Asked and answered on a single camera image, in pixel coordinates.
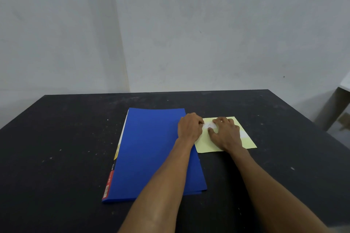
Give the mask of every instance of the yellow paper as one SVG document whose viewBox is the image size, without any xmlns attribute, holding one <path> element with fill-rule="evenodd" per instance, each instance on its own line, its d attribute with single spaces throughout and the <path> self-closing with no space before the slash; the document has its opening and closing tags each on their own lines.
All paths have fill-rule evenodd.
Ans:
<svg viewBox="0 0 350 233">
<path fill-rule="evenodd" d="M 251 140 L 251 138 L 248 136 L 246 131 L 244 131 L 242 125 L 239 124 L 239 122 L 235 117 L 227 117 L 227 119 L 230 119 L 230 118 L 234 120 L 235 125 L 239 126 L 243 147 L 255 148 L 256 145 L 254 144 L 253 140 Z M 198 138 L 198 140 L 195 142 L 196 150 L 198 153 L 222 151 L 210 140 L 210 137 L 209 137 L 208 127 L 211 127 L 215 133 L 218 132 L 217 126 L 212 122 L 213 119 L 216 119 L 216 118 L 203 118 L 204 120 L 203 132 L 201 136 Z"/>
</svg>

